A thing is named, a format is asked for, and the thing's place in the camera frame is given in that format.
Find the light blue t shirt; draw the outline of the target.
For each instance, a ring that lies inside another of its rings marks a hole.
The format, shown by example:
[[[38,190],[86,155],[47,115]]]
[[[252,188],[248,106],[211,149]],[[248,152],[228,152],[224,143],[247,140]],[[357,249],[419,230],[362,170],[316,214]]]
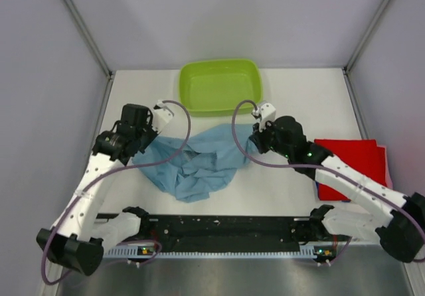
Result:
[[[194,135],[172,160],[139,169],[160,191],[181,202],[208,199],[211,192],[227,187],[237,170],[249,163],[236,146],[231,128],[231,124],[225,123]],[[258,152],[249,140],[252,134],[250,124],[236,124],[235,132],[245,152],[250,155]],[[182,139],[157,137],[144,154],[139,152],[133,157],[132,165],[168,159],[182,142]]]

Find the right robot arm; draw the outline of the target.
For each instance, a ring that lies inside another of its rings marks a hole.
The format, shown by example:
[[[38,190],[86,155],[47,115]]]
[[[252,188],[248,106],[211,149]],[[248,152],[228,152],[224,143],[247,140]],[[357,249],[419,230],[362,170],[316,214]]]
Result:
[[[250,140],[259,153],[269,151],[287,159],[287,167],[329,186],[361,206],[366,216],[338,214],[332,206],[310,223],[311,235],[325,240],[332,234],[377,241],[383,250],[403,263],[424,261],[424,195],[407,196],[355,170],[325,147],[308,141],[303,128],[291,116],[275,120],[255,115]]]

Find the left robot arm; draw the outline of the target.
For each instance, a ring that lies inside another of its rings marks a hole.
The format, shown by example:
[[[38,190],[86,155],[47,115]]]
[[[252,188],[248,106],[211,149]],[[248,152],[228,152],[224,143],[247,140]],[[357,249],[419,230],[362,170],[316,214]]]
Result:
[[[123,106],[121,118],[97,136],[86,171],[64,212],[51,228],[39,230],[36,241],[44,259],[90,276],[116,245],[130,237],[141,241],[150,235],[147,212],[139,207],[123,209],[102,226],[95,221],[112,187],[112,173],[124,170],[171,119],[173,113],[161,102],[152,109]]]

